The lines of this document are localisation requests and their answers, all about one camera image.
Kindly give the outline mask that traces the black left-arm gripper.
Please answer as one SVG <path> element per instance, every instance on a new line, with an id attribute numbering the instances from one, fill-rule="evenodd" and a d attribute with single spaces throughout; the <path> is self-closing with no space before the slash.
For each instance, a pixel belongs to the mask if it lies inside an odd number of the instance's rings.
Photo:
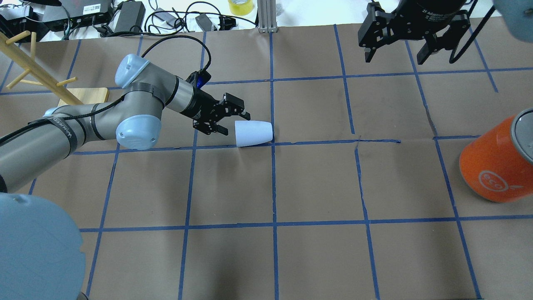
<path id="1" fill-rule="evenodd" d="M 228 129 L 219 125 L 219 122 L 226 117 L 240 116 L 246 121 L 251 121 L 251 114 L 247 112 L 244 100 L 230 93 L 224 93 L 224 101 L 219 101 L 198 88 L 193 88 L 192 98 L 180 114 L 192 119 L 193 128 L 205 135 L 212 133 L 229 135 Z"/>

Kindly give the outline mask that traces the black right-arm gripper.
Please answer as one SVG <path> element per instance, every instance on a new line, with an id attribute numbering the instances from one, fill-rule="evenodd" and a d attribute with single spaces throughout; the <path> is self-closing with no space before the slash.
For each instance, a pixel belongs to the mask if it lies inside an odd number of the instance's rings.
<path id="1" fill-rule="evenodd" d="M 358 30 L 358 44 L 370 63 L 377 49 L 396 40 L 425 40 L 417 53 L 422 65 L 434 53 L 451 50 L 449 63 L 455 63 L 465 52 L 457 48 L 470 28 L 464 0 L 401 0 L 390 13 L 379 2 L 369 2 L 367 15 Z"/>

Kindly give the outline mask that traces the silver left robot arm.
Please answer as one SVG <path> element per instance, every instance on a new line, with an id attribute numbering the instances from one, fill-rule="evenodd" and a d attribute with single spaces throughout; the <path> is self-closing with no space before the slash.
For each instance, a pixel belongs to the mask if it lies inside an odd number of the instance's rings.
<path id="1" fill-rule="evenodd" d="M 223 118 L 251 119 L 239 97 L 225 93 L 217 100 L 202 90 L 200 75 L 183 79 L 138 55 L 122 60 L 115 82 L 122 95 L 114 102 L 51 108 L 2 137 L 1 192 L 16 192 L 88 142 L 116 140 L 123 148 L 154 148 L 166 108 L 190 118 L 193 128 L 206 135 L 228 135 L 219 124 Z"/>

